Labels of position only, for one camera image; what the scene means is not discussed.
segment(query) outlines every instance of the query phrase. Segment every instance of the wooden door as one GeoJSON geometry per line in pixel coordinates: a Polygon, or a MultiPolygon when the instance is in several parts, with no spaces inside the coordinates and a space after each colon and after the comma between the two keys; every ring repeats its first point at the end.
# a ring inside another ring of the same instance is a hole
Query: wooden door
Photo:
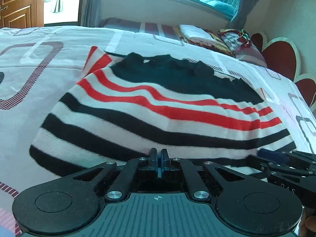
{"type": "Polygon", "coordinates": [[[44,26],[44,0],[0,0],[0,28],[44,26]]]}

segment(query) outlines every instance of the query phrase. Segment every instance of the silver screw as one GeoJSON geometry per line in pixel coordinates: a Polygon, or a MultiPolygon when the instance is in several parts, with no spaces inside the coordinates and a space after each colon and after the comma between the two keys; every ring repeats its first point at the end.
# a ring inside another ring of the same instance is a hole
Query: silver screw
{"type": "Polygon", "coordinates": [[[119,199],[123,194],[120,191],[110,191],[106,196],[110,199],[119,199]]]}
{"type": "Polygon", "coordinates": [[[197,199],[206,199],[209,196],[209,193],[206,191],[196,191],[193,195],[197,199]]]}

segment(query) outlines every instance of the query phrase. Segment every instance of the bed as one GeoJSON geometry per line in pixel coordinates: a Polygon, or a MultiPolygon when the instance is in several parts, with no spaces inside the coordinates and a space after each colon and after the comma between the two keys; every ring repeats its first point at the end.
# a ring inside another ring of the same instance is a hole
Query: bed
{"type": "Polygon", "coordinates": [[[297,86],[280,74],[178,39],[111,28],[79,26],[0,30],[0,235],[20,234],[11,214],[19,192],[56,179],[30,156],[29,147],[47,114],[83,76],[92,46],[107,53],[144,57],[170,54],[202,61],[241,78],[273,109],[297,150],[316,150],[316,119],[297,86]]]}

